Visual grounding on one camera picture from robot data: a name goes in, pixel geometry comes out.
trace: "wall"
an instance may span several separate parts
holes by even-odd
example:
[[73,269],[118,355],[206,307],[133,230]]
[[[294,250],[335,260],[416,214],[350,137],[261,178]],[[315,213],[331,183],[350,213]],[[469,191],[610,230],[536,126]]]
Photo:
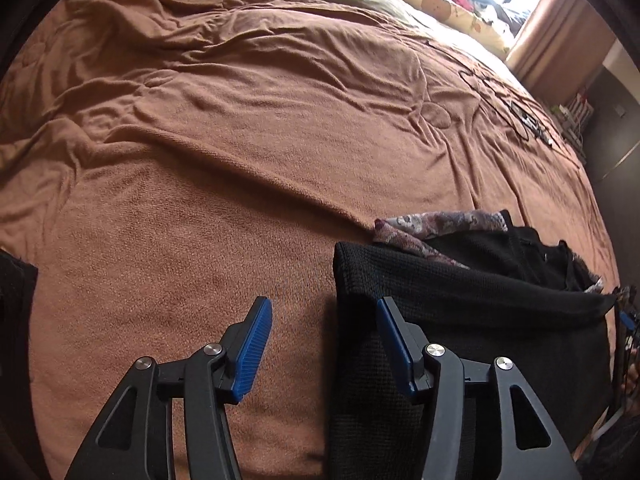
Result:
[[587,96],[595,108],[584,133],[587,174],[620,282],[640,286],[640,72],[618,42]]

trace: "person's hand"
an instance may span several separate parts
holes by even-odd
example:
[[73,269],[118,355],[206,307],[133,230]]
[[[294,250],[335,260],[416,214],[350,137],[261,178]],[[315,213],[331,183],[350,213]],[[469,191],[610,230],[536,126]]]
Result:
[[[630,396],[634,390],[638,387],[638,377],[640,376],[640,363],[636,363],[636,354],[638,350],[631,351],[631,364],[629,370],[626,373],[626,383],[622,389],[625,395]],[[626,413],[630,416],[640,415],[640,396],[637,396],[630,405],[626,407]]]

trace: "silver screw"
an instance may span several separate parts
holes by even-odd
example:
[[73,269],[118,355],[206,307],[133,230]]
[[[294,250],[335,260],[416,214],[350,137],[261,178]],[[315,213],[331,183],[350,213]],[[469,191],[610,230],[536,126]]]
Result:
[[440,357],[442,354],[444,354],[444,346],[437,343],[431,343],[429,346],[427,346],[427,352],[429,353],[429,355],[432,355],[434,357]]
[[203,350],[207,355],[218,355],[222,352],[222,345],[219,343],[209,343],[203,348]]
[[151,366],[151,363],[153,363],[151,357],[141,357],[136,361],[136,368],[138,370],[146,370]]
[[495,364],[502,370],[511,370],[513,368],[513,361],[508,357],[498,357],[495,360]]

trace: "brown curtain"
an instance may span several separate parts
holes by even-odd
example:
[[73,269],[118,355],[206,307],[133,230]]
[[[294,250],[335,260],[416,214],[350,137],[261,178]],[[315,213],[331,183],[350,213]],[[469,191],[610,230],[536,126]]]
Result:
[[507,66],[546,104],[564,104],[599,69],[616,37],[586,0],[540,0]]

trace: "brown blanket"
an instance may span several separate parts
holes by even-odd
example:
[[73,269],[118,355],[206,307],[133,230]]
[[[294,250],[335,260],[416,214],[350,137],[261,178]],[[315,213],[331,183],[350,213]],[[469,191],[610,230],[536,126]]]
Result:
[[575,155],[520,140],[451,56],[486,69],[440,48],[317,0],[50,13],[0,86],[0,244],[40,269],[30,367],[54,479],[137,357],[189,356],[258,294],[274,327],[230,409],[239,462],[320,475],[334,243],[369,241],[376,216],[507,208],[618,282]]

